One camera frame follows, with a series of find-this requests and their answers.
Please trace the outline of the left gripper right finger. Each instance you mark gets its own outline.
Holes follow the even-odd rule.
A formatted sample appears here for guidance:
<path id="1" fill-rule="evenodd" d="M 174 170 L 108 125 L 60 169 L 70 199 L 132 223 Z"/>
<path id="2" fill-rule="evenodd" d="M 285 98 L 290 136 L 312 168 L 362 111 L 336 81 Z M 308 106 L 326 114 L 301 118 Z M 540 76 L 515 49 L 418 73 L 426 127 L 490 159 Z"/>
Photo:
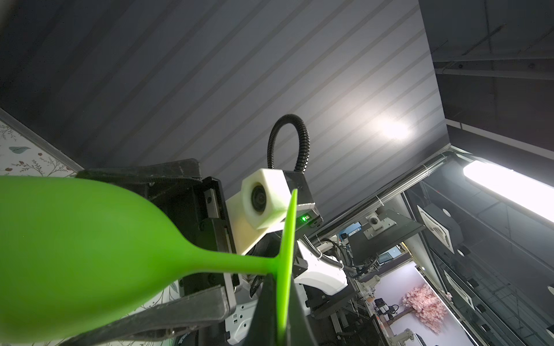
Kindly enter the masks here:
<path id="1" fill-rule="evenodd" d="M 299 294 L 298 285 L 291 284 L 289 314 L 285 345 L 316 346 L 317 340 L 304 313 L 305 300 Z"/>

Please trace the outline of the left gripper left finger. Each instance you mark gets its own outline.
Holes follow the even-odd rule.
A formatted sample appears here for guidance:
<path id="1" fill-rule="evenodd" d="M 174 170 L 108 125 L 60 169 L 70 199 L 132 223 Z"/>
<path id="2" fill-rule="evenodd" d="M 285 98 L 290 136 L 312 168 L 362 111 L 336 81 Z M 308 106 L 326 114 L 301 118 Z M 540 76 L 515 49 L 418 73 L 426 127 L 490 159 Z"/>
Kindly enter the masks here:
<path id="1" fill-rule="evenodd" d="M 276 346 L 277 341 L 276 281 L 267 275 L 243 345 Z"/>

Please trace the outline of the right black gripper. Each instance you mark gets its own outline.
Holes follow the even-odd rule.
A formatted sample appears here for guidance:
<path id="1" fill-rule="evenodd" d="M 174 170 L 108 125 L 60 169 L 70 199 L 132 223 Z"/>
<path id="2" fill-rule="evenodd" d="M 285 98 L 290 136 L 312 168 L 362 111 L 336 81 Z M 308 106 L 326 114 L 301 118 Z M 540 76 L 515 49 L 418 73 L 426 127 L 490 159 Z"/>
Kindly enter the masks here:
<path id="1" fill-rule="evenodd" d="M 76 178 L 125 188 L 154 203 L 193 245 L 235 252 L 222 184 L 201 176 L 199 161 L 184 159 L 142 167 L 82 170 Z M 195 274 L 176 281 L 177 298 L 95 330 L 62 345 L 100 345 L 113 341 L 175 345 L 226 345 L 224 321 L 237 310 L 237 274 Z"/>

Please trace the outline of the green wine glass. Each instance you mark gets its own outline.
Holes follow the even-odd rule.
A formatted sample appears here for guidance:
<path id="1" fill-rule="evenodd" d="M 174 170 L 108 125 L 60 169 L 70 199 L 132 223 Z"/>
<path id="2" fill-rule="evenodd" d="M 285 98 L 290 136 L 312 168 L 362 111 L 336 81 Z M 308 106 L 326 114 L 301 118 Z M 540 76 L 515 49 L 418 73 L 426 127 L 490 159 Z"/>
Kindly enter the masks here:
<path id="1" fill-rule="evenodd" d="M 285 222 L 275 258 L 192 245 L 145 198 L 64 177 L 1 178 L 1 341 L 58 340 L 134 311 L 179 278 L 202 272 L 271 274 L 276 342 L 286 339 L 297 193 L 278 202 Z"/>

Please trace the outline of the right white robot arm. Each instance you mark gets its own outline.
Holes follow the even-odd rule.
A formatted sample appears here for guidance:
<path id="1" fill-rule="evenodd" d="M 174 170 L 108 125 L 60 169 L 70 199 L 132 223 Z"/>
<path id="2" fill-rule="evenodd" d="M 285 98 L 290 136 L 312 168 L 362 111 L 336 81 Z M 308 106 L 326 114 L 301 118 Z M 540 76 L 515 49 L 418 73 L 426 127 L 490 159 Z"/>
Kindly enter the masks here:
<path id="1" fill-rule="evenodd" d="M 90 169 L 82 179 L 112 183 L 153 203 L 194 245 L 212 251 L 271 258 L 278 252 L 280 232 L 293 191 L 298 193 L 296 244 L 292 264 L 293 298 L 288 344 L 312 344 L 304 318 L 304 287 L 337 294 L 346 287 L 344 266 L 313 247 L 307 233 L 322 218 L 307 185 L 301 161 L 294 170 L 257 170 L 242 181 L 230 198 L 213 177 L 201 178 L 194 159 L 147 167 Z M 272 336 L 276 287 L 273 278 L 257 276 L 265 290 L 259 299 L 239 304 L 235 291 L 242 286 L 238 274 L 195 274 L 179 281 L 179 297 L 153 306 L 105 327 L 67 340 L 68 345 L 101 345 L 115 341 L 166 340 L 171 345 L 206 345 L 201 332 L 215 328 L 222 339 L 240 341 L 249 332 Z"/>

